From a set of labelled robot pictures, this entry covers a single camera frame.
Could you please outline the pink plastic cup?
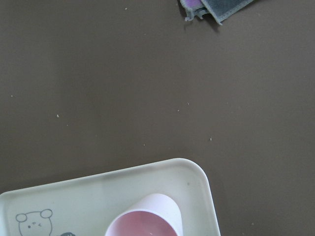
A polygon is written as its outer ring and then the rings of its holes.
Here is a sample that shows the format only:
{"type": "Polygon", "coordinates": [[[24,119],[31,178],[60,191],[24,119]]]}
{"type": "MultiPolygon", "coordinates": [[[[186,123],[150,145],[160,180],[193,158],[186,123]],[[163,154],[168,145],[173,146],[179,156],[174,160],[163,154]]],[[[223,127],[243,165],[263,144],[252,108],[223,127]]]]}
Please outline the pink plastic cup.
{"type": "Polygon", "coordinates": [[[150,194],[117,216],[106,236],[182,236],[182,215],[167,195],[150,194]]]}

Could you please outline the cream rabbit tray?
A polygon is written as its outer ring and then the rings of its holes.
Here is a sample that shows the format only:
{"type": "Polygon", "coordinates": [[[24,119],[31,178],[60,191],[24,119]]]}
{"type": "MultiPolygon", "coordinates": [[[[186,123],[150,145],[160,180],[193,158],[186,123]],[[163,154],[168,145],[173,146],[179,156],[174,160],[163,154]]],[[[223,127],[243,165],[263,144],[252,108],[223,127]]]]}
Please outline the cream rabbit tray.
{"type": "Polygon", "coordinates": [[[177,203],[184,235],[220,235],[208,178],[183,158],[2,193],[0,233],[20,236],[23,223],[46,216],[45,235],[103,236],[114,218],[153,193],[177,203]]]}

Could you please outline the grey folded cloth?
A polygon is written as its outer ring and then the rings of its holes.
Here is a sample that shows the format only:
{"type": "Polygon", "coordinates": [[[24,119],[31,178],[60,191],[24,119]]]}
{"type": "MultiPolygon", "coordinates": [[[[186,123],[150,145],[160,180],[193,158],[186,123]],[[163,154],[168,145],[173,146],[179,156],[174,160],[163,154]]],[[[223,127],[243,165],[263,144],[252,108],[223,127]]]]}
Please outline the grey folded cloth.
{"type": "Polygon", "coordinates": [[[186,21],[192,21],[195,17],[203,19],[204,15],[211,14],[219,25],[252,2],[253,0],[180,0],[186,12],[186,21]]]}

